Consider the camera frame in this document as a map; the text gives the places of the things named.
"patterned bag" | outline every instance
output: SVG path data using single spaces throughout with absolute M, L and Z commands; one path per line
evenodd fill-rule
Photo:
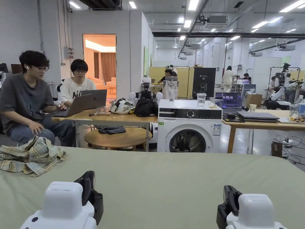
M 111 102 L 110 111 L 115 114 L 133 114 L 135 107 L 125 98 L 116 99 Z

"sticker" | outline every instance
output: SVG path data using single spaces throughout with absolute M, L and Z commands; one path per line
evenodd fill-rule
M 220 136 L 221 124 L 214 124 L 213 136 Z

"doorway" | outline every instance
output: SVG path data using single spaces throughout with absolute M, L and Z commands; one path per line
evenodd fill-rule
M 107 101 L 117 98 L 117 61 L 115 34 L 84 34 L 84 60 L 88 64 L 86 77 L 96 88 L 107 89 Z

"washing machine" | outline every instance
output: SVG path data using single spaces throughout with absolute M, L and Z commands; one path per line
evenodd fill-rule
M 162 99 L 157 151 L 219 153 L 222 109 L 209 104 L 199 108 L 197 100 Z

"air conditioning unit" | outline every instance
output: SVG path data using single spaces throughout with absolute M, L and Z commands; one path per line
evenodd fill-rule
M 194 53 L 193 53 L 193 51 L 185 51 L 184 55 L 192 56 L 192 55 L 194 55 Z
M 251 56 L 254 56 L 254 57 L 259 57 L 259 56 L 262 56 L 262 55 L 263 55 L 263 52 L 251 53 Z
M 203 29 L 206 30 L 224 30 L 227 28 L 227 16 L 209 16 L 207 18 L 207 21 L 204 25 Z
M 189 49 L 200 49 L 201 44 L 191 44 Z
M 279 51 L 293 51 L 296 49 L 295 45 L 280 45 L 278 47 Z

